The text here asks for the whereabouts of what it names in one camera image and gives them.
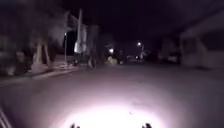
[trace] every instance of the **night sky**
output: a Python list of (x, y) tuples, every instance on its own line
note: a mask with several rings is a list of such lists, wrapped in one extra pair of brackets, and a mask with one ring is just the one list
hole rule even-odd
[(64, 0), (65, 8), (84, 22), (99, 24), (120, 42), (150, 41), (170, 35), (223, 8), (223, 0)]

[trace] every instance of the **asphalt road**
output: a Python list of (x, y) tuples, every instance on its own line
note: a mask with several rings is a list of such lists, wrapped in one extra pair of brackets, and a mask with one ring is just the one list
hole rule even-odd
[(74, 72), (3, 86), (0, 100), (15, 128), (224, 127), (224, 77), (179, 67)]

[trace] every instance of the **bright light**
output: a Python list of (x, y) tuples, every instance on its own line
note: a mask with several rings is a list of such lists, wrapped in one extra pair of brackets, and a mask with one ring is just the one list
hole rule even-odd
[(71, 116), (65, 123), (63, 128), (72, 123), (81, 128), (141, 128), (145, 123), (152, 128), (165, 128), (155, 113), (131, 111), (122, 106), (94, 107)]
[(137, 46), (140, 47), (141, 45), (142, 45), (142, 43), (141, 42), (138, 42)]
[(113, 49), (113, 48), (109, 49), (109, 52), (110, 52), (111, 54), (113, 54), (113, 53), (114, 53), (114, 49)]

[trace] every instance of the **distant light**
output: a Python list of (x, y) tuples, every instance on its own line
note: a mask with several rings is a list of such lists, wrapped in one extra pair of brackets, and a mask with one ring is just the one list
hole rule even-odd
[(140, 47), (141, 45), (142, 45), (142, 43), (141, 42), (138, 42), (137, 46)]
[(113, 48), (109, 49), (109, 52), (110, 52), (111, 54), (113, 54), (113, 53), (114, 53), (114, 49), (113, 49)]

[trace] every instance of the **building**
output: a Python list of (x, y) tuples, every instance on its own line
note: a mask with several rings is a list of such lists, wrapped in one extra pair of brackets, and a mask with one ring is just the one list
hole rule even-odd
[(188, 67), (224, 68), (224, 10), (180, 34), (181, 63)]

